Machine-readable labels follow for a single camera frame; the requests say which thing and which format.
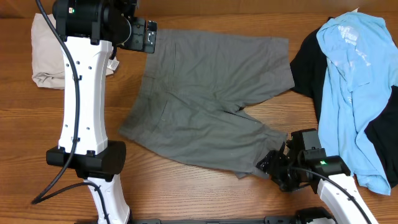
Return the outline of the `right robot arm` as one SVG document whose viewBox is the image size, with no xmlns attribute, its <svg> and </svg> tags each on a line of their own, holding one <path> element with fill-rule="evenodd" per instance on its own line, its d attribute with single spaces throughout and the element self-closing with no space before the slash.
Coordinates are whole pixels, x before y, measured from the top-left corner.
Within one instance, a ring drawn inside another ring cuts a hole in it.
<svg viewBox="0 0 398 224">
<path fill-rule="evenodd" d="M 327 156 L 316 129 L 291 133 L 292 139 L 270 151 L 256 165 L 283 192 L 311 187 L 324 207 L 311 207 L 294 216 L 266 217 L 265 223 L 367 223 L 378 221 L 359 194 L 351 171 L 340 156 Z"/>
</svg>

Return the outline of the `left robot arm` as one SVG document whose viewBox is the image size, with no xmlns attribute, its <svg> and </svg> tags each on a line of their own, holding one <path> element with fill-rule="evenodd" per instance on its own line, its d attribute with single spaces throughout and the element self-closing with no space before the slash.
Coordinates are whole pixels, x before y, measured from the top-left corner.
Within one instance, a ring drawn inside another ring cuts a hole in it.
<svg viewBox="0 0 398 224">
<path fill-rule="evenodd" d="M 134 15 L 136 0 L 57 0 L 49 27 L 65 69 L 63 127 L 46 153 L 48 165 L 73 169 L 93 196 L 98 223 L 132 223 L 121 186 L 126 145 L 108 139 L 106 69 L 118 49 L 155 50 L 157 24 Z"/>
</svg>

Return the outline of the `grey shorts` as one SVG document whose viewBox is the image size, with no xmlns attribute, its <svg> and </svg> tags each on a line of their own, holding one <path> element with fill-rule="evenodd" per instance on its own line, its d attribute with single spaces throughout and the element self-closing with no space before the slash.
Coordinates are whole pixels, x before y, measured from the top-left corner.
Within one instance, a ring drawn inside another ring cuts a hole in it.
<svg viewBox="0 0 398 224">
<path fill-rule="evenodd" d="M 287 135 L 245 112 L 294 86 L 289 41 L 163 29 L 119 133 L 183 164 L 265 177 Z"/>
</svg>

